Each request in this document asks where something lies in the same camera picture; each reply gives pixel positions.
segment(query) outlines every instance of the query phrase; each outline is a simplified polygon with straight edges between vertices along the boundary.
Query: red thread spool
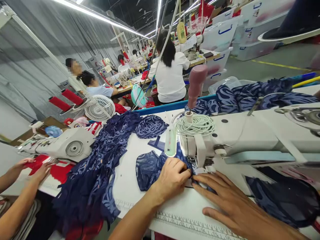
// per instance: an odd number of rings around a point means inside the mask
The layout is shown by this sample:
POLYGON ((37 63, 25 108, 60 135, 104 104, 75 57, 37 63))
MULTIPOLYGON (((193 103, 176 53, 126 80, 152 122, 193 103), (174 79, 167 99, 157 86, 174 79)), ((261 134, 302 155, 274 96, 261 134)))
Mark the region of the red thread spool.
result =
POLYGON ((71 92, 69 89, 63 89, 61 94, 68 98, 71 102, 75 103, 77 106, 83 103, 83 99, 71 92))
POLYGON ((129 60, 128 54, 126 52, 123 52, 123 55, 125 56, 126 59, 129 60))
POLYGON ((49 98, 49 102, 51 102, 53 105, 57 106, 58 108, 60 108, 64 112, 67 112, 71 108, 71 106, 69 104, 65 103, 64 101, 62 101, 61 99, 59 99, 57 97, 49 98))

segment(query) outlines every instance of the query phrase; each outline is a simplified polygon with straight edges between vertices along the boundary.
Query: right hand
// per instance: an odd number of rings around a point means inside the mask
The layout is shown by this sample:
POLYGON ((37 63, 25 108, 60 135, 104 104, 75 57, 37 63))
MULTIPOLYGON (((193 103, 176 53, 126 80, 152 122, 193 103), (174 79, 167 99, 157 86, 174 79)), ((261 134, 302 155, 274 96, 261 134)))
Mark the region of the right hand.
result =
POLYGON ((52 167, 51 162, 46 162, 32 175, 31 182, 40 184, 40 182, 50 173, 50 168, 52 167))
POLYGON ((226 214, 211 207, 202 213, 226 225, 235 234, 248 240, 307 239, 289 225, 273 218, 251 201, 233 182, 220 172, 194 175, 193 179, 214 189, 218 195, 197 184, 194 189, 220 207, 226 214))
POLYGON ((155 199, 160 201, 159 204, 163 204, 183 192, 184 185, 190 176, 191 170, 187 170, 184 162, 178 158, 169 157, 150 191, 153 192, 155 199))

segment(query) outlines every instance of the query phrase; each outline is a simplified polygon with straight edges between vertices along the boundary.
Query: white shirt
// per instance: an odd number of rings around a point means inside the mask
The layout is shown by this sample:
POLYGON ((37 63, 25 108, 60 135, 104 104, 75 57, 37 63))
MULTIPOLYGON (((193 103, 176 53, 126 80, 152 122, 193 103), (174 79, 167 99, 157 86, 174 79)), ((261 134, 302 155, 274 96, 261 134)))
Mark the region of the white shirt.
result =
MULTIPOLYGON (((183 81, 182 70, 189 68, 190 61, 182 52, 177 52, 171 67, 167 67, 163 61, 159 63, 156 74, 158 98, 160 102, 170 103, 185 97, 187 90, 183 81)), ((156 71, 157 63, 150 68, 149 78, 152 79, 156 71)))
POLYGON ((113 93, 113 88, 106 88, 104 86, 99 87, 87 87, 87 92, 90 93, 91 96, 93 95, 103 95, 106 97, 111 97, 113 93))

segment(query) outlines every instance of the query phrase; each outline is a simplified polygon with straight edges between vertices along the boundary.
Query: fan grille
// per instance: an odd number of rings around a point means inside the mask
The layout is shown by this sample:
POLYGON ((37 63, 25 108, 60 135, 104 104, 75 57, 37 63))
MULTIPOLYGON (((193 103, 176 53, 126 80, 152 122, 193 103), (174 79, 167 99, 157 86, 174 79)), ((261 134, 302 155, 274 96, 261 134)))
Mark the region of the fan grille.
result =
MULTIPOLYGON (((106 110, 112 117, 115 113, 115 106, 113 101, 103 95, 94 95, 93 98, 106 110)), ((97 104, 92 104, 85 108, 86 116, 93 121, 106 121, 109 117, 99 108, 97 104)))

